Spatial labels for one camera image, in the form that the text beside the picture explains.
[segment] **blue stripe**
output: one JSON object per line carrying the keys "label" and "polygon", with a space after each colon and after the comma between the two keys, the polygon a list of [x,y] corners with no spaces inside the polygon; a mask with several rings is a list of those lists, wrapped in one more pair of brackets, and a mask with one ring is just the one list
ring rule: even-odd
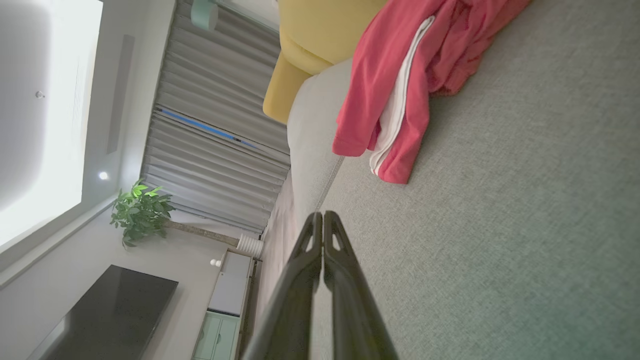
{"label": "blue stripe", "polygon": [[250,143],[248,143],[248,142],[246,142],[246,141],[244,141],[244,140],[240,140],[240,139],[236,138],[236,137],[235,137],[235,136],[233,136],[233,135],[230,135],[230,134],[224,133],[223,131],[220,131],[220,130],[216,129],[215,127],[212,127],[212,126],[209,126],[209,125],[203,124],[203,123],[201,123],[201,122],[197,122],[197,121],[195,121],[195,120],[187,119],[186,117],[182,117],[182,116],[180,116],[180,115],[178,115],[178,114],[174,114],[174,113],[172,113],[172,112],[170,112],[170,111],[167,111],[167,110],[165,110],[165,109],[161,109],[161,111],[162,111],[163,113],[165,113],[165,114],[169,114],[169,115],[171,115],[171,116],[175,117],[176,119],[180,119],[180,120],[182,120],[182,121],[184,121],[184,122],[186,122],[186,123],[188,123],[188,124],[191,124],[191,125],[193,125],[193,126],[199,127],[200,129],[203,129],[203,130],[206,130],[206,131],[212,132],[212,133],[217,134],[217,135],[220,135],[220,136],[222,136],[222,137],[224,137],[224,138],[228,138],[229,140],[239,141],[239,142],[241,142],[241,143],[243,143],[243,144],[245,144],[245,145],[248,145],[248,146],[250,146],[250,147],[253,147],[254,149],[257,149],[257,147],[253,146],[252,144],[250,144]]}

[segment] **green plant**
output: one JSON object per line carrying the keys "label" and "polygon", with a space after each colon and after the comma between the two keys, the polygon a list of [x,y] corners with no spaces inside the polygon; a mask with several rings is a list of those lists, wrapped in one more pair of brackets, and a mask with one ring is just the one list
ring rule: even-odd
{"label": "green plant", "polygon": [[175,210],[170,203],[171,195],[159,195],[157,192],[162,186],[149,190],[150,188],[141,182],[142,179],[136,181],[130,192],[124,193],[120,189],[118,198],[111,208],[110,224],[124,229],[122,246],[125,249],[135,247],[136,242],[150,235],[160,235],[165,238],[168,227],[237,247],[238,239],[171,221],[169,212]]}

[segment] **green cabinet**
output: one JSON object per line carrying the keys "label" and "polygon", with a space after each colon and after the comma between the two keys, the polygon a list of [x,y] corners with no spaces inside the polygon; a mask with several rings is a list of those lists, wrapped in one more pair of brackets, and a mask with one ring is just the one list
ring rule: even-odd
{"label": "green cabinet", "polygon": [[207,311],[193,360],[232,360],[240,318]]}

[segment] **living room floor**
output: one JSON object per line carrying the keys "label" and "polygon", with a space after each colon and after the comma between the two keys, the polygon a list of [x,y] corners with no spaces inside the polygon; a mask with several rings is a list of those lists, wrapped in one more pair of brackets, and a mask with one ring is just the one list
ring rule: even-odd
{"label": "living room floor", "polygon": [[260,322],[260,317],[280,278],[282,268],[289,259],[289,254],[296,243],[297,237],[298,227],[294,216],[293,187],[291,184],[291,172],[289,172],[262,235],[262,241],[264,241],[262,264],[260,272],[257,273],[256,279],[254,279],[258,284],[255,289],[257,298],[253,300],[255,310],[251,311],[251,313],[255,314],[253,318],[254,324]]}

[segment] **cabinet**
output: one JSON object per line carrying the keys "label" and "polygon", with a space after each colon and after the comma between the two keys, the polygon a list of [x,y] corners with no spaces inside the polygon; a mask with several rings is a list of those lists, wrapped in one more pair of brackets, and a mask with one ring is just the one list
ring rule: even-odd
{"label": "cabinet", "polygon": [[227,253],[220,269],[209,309],[240,316],[251,258]]}
{"label": "cabinet", "polygon": [[230,360],[236,353],[240,318],[207,311],[193,360]]}

